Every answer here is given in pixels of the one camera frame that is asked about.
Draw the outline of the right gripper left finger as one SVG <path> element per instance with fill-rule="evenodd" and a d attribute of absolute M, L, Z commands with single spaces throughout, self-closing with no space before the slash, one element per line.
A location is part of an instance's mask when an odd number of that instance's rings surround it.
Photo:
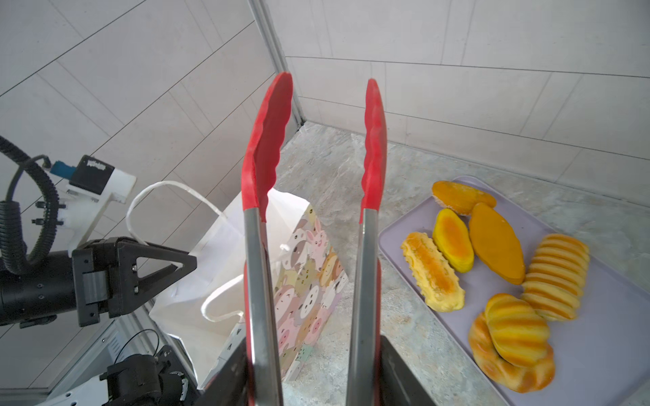
<path fill-rule="evenodd" d="M 247 405 L 247 367 L 246 343 L 242 341 L 193 405 Z"/>

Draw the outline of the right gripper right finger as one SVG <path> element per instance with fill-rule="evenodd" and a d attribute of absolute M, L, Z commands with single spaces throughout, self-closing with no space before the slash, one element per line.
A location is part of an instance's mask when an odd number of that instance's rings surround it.
<path fill-rule="evenodd" d="M 379 404 L 436 406 L 406 362 L 384 335 L 380 337 Z"/>

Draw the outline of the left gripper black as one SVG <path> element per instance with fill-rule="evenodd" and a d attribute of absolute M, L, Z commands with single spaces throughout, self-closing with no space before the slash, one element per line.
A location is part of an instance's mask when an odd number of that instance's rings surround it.
<path fill-rule="evenodd" d="M 72 253 L 79 326 L 99 323 L 101 314 L 126 316 L 197 268 L 194 255 L 126 237 L 92 240 Z"/>

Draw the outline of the red steel kitchen tongs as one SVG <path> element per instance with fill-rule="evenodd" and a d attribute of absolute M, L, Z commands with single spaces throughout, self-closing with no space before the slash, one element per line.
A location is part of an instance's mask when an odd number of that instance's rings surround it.
<path fill-rule="evenodd" d="M 241 174 L 245 223 L 245 325 L 251 405 L 281 405 L 277 327 L 272 276 L 267 253 L 268 193 L 275 186 L 280 150 L 292 110 L 293 81 L 279 74 L 268 88 L 253 126 Z M 381 266 L 378 259 L 378 215 L 387 166 L 388 136 L 377 81 L 367 82 L 364 122 L 367 131 L 362 176 L 360 237 L 355 271 L 348 405 L 380 403 Z"/>

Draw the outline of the white cartoon paper bag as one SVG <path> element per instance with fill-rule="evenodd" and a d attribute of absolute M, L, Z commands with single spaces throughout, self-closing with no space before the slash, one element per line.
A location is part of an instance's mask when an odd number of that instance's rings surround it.
<path fill-rule="evenodd" d="M 245 231 L 240 196 L 191 250 L 197 268 L 164 289 L 151 318 L 183 344 L 200 389 L 245 335 Z M 296 379 L 340 301 L 349 278 L 313 206 L 271 189 L 267 206 L 281 377 Z"/>

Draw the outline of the striped round bun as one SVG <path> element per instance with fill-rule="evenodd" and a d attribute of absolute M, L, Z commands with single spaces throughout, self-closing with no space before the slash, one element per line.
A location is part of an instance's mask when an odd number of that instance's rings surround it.
<path fill-rule="evenodd" d="M 496 294 L 484 316 L 494 347 L 507 362 L 529 368 L 548 355 L 548 324 L 526 301 Z"/>

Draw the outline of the striped long bread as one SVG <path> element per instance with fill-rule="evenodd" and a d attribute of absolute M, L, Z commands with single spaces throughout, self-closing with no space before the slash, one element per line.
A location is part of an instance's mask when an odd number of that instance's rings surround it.
<path fill-rule="evenodd" d="M 587 284 L 590 249 L 568 235 L 543 237 L 522 284 L 521 299 L 547 321 L 577 319 Z"/>

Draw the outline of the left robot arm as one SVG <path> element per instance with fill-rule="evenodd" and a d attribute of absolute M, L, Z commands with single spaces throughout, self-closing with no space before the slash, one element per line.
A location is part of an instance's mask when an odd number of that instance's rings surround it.
<path fill-rule="evenodd" d="M 194 255 L 132 238 L 90 241 L 72 253 L 56 251 L 24 276 L 1 273 L 1 323 L 45 325 L 74 311 L 79 326 L 102 315 L 126 316 L 197 268 Z"/>

